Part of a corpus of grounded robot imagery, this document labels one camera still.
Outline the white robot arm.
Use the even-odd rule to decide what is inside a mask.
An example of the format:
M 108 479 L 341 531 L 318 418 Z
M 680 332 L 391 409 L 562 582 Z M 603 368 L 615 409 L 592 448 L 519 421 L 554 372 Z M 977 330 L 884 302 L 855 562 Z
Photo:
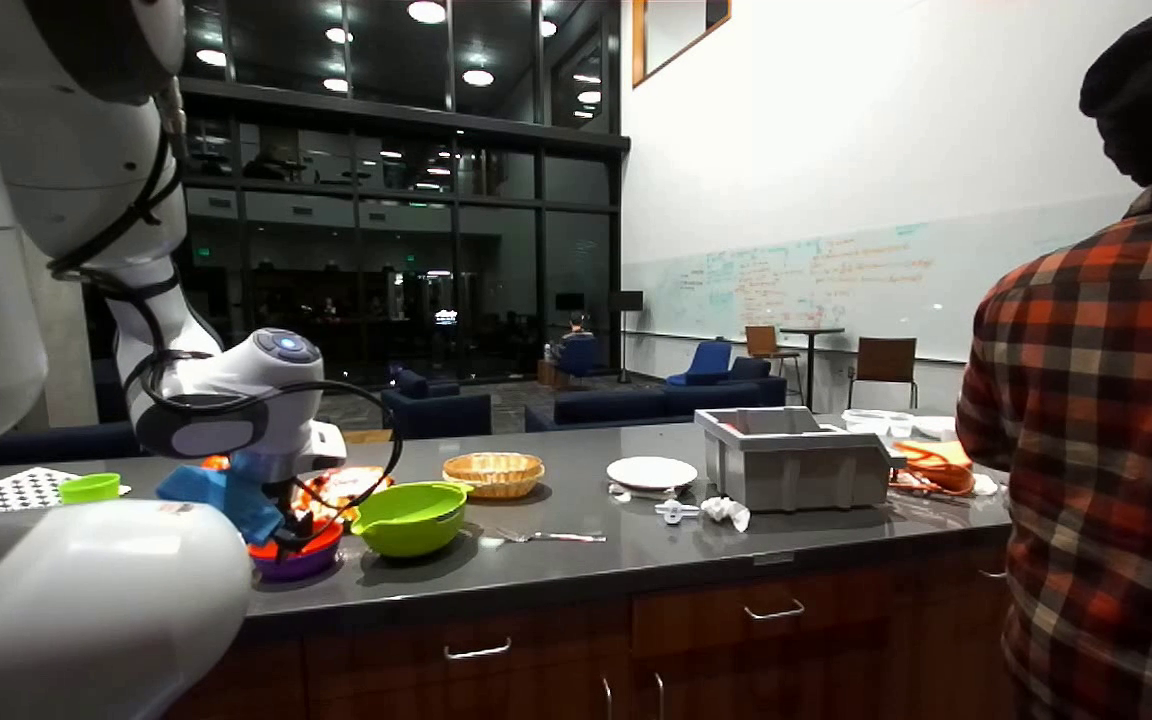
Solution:
M 125 399 L 155 457 L 326 461 L 326 356 L 225 344 L 190 306 L 183 0 L 0 0 L 0 439 Z M 231 650 L 254 601 L 237 522 L 95 500 L 0 537 L 0 720 L 154 720 Z

